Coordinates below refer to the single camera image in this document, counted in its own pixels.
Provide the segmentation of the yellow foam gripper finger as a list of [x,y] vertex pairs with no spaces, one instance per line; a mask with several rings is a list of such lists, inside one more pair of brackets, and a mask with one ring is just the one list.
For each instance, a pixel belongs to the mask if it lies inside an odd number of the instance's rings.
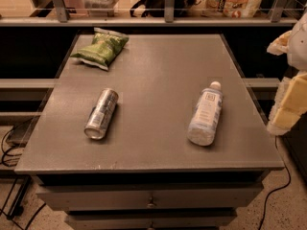
[[286,33],[280,35],[276,38],[267,48],[267,52],[280,56],[282,54],[289,53],[289,43],[292,31],[287,31]]
[[307,72],[299,72],[291,79],[284,77],[277,88],[267,131],[276,136],[284,135],[306,112]]

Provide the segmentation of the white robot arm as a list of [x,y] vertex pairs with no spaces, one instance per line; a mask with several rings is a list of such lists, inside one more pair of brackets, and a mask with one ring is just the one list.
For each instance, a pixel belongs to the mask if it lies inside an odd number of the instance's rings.
[[277,56],[286,54],[288,64],[298,71],[294,77],[284,77],[279,83],[269,115],[267,131],[280,136],[307,112],[307,14],[272,42],[267,52]]

